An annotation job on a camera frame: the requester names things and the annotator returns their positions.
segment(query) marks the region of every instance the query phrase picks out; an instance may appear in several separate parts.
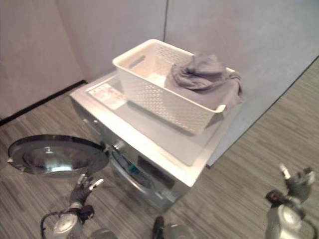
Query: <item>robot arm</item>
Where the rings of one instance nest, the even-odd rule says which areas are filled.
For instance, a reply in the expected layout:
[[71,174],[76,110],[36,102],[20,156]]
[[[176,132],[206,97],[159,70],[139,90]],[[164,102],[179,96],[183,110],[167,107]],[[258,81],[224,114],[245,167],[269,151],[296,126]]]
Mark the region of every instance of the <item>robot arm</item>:
[[99,179],[94,184],[91,184],[93,178],[88,178],[82,174],[75,185],[71,196],[70,206],[65,213],[51,213],[43,217],[41,222],[41,236],[46,238],[44,234],[43,223],[48,216],[59,215],[59,220],[55,224],[51,239],[65,239],[65,238],[85,238],[82,232],[82,226],[87,219],[94,215],[94,209],[91,205],[84,205],[87,197],[92,190],[103,183],[103,179]]
[[266,239],[300,239],[299,230],[306,216],[302,203],[310,195],[315,174],[310,168],[306,168],[292,177],[284,165],[280,165],[280,168],[288,194],[285,196],[280,191],[273,190],[266,195],[266,199],[272,204],[267,214]]

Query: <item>white washing machine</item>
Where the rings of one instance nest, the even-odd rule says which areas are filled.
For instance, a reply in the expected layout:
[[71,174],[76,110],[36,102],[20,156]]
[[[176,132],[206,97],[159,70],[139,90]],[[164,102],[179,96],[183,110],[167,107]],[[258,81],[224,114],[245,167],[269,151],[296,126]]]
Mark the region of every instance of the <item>white washing machine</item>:
[[36,135],[12,144],[8,163],[27,173],[65,177],[93,174],[110,161],[123,183],[163,211],[194,185],[239,111],[216,115],[201,135],[192,135],[127,101],[115,73],[70,96],[102,144]]

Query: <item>wall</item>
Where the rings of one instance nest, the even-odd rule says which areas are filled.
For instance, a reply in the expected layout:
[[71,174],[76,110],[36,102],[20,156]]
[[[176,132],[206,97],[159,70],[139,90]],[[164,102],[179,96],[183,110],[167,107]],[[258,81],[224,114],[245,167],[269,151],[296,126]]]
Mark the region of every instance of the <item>wall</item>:
[[318,12],[317,0],[169,0],[165,41],[243,76],[245,103],[210,164],[318,56]]
[[83,79],[52,0],[0,0],[0,118]]
[[150,39],[162,39],[166,1],[56,0],[87,80],[115,68],[112,59]]

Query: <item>washing machine door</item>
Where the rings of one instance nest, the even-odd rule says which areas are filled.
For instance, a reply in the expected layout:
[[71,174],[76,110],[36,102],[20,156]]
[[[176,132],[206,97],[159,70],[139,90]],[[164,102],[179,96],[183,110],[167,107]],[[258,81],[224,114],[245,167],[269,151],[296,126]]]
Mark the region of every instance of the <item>washing machine door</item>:
[[8,163],[20,171],[56,178],[92,175],[109,162],[102,146],[67,135],[22,138],[9,147],[8,155]]

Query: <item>gray cloth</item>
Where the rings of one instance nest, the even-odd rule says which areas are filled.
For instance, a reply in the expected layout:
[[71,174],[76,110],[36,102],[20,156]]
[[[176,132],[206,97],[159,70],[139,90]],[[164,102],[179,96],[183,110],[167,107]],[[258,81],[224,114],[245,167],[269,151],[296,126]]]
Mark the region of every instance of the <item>gray cloth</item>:
[[227,72],[215,55],[195,53],[185,66],[173,65],[165,87],[212,110],[219,105],[230,109],[242,102],[239,74]]

